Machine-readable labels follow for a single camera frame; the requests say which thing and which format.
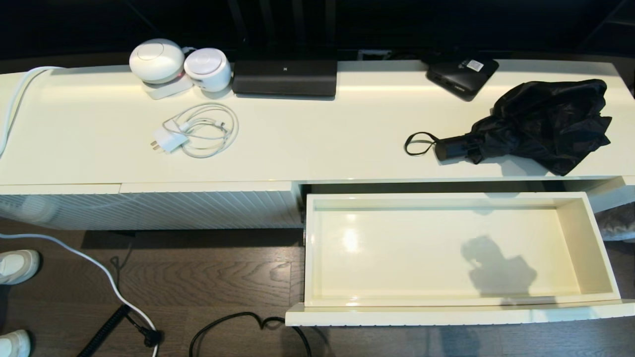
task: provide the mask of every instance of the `coiled black cable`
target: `coiled black cable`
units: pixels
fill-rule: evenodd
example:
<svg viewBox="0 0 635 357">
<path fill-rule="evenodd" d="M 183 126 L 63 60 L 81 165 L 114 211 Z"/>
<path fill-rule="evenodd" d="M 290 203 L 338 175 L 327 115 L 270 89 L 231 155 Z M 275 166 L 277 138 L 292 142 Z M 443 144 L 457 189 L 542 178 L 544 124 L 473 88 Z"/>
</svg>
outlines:
<svg viewBox="0 0 635 357">
<path fill-rule="evenodd" d="M 210 323 L 209 325 L 203 327 L 202 329 L 200 329 L 196 335 L 194 335 L 194 337 L 192 338 L 192 342 L 190 342 L 190 349 L 189 349 L 189 357 L 194 357 L 194 344 L 196 343 L 196 340 L 202 335 L 204 334 L 206 331 L 212 329 L 214 326 L 225 322 L 227 320 L 231 320 L 233 318 L 237 318 L 240 316 L 251 316 L 253 318 L 256 319 L 256 321 L 258 321 L 258 326 L 260 327 L 261 330 L 263 330 L 265 328 L 265 326 L 267 325 L 268 322 L 270 321 L 278 321 L 278 322 L 282 322 L 284 323 L 284 319 L 283 318 L 279 318 L 279 317 L 270 317 L 270 318 L 266 318 L 266 319 L 261 319 L 260 316 L 256 315 L 255 313 L 250 313 L 250 312 L 244 312 L 244 313 L 237 313 L 237 314 L 233 314 L 233 315 L 229 315 L 229 316 L 225 316 L 224 318 L 220 318 L 216 321 L 214 321 L 213 323 Z M 309 341 L 307 340 L 307 337 L 304 335 L 304 333 L 302 332 L 302 330 L 299 327 L 295 327 L 292 326 L 292 329 L 294 329 L 298 335 L 300 336 L 300 338 L 302 339 L 302 343 L 304 344 L 304 349 L 307 351 L 307 357 L 311 357 L 311 347 L 309 346 Z"/>
<path fill-rule="evenodd" d="M 106 340 L 108 335 L 117 327 L 117 325 L 123 320 L 130 312 L 130 306 L 122 305 L 115 311 L 114 314 L 104 323 L 104 325 L 97 331 L 95 336 L 89 341 L 84 349 L 77 355 L 77 357 L 90 357 Z"/>
</svg>

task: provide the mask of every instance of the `white sneaker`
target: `white sneaker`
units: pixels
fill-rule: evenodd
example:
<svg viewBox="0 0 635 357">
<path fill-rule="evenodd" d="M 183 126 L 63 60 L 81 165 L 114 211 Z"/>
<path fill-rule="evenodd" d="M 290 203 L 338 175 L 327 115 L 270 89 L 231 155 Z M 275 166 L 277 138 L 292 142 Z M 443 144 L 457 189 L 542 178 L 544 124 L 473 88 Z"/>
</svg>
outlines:
<svg viewBox="0 0 635 357">
<path fill-rule="evenodd" d="M 14 250 L 0 254 L 0 285 L 15 285 L 35 275 L 39 254 L 35 250 Z"/>
<path fill-rule="evenodd" d="M 0 336 L 0 357 L 29 357 L 31 340 L 25 330 Z"/>
</svg>

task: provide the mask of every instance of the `empty drawer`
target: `empty drawer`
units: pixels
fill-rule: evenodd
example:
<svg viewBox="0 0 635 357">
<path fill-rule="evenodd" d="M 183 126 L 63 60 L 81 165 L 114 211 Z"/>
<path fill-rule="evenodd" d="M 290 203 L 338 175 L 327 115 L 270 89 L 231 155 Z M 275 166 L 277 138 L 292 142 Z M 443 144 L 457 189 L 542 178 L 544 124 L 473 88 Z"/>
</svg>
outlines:
<svg viewBox="0 0 635 357">
<path fill-rule="evenodd" d="M 635 314 L 583 192 L 307 198 L 287 325 L 465 325 Z"/>
</svg>

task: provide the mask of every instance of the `power plug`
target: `power plug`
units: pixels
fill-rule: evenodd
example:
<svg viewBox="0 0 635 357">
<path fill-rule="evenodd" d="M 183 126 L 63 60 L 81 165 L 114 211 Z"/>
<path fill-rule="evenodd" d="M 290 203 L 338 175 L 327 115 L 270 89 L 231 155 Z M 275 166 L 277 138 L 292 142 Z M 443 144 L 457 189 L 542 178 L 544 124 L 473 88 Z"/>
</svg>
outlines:
<svg viewBox="0 0 635 357">
<path fill-rule="evenodd" d="M 154 150 L 163 149 L 163 151 L 172 152 L 189 141 L 186 135 L 181 134 L 189 127 L 187 122 L 179 126 L 175 120 L 167 120 L 160 128 L 154 130 L 154 141 L 150 145 Z"/>
</svg>

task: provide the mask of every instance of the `umbrella strap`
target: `umbrella strap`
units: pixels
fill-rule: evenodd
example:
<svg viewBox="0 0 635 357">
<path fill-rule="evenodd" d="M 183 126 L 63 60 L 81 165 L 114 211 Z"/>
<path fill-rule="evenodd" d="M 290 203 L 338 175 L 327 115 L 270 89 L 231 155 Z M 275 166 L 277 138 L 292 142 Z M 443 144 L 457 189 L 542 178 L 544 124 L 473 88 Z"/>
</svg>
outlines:
<svg viewBox="0 0 635 357">
<path fill-rule="evenodd" d="M 429 136 L 432 139 L 432 141 L 430 141 L 430 140 L 415 140 L 415 137 L 417 135 L 419 135 L 419 134 L 426 134 L 427 136 Z M 408 146 L 410 146 L 410 144 L 412 144 L 412 143 L 421 143 L 421 142 L 428 143 L 428 144 L 430 144 L 430 146 L 428 146 L 428 148 L 426 150 L 422 151 L 422 152 L 410 152 L 410 151 L 408 151 Z M 430 150 L 430 148 L 434 144 L 436 144 L 437 142 L 439 142 L 439 138 L 437 138 L 434 135 L 428 133 L 427 131 L 419 131 L 419 132 L 414 133 L 413 135 L 410 135 L 406 139 L 406 142 L 403 144 L 403 150 L 410 156 L 419 156 L 419 155 L 423 155 L 423 154 L 427 153 Z"/>
</svg>

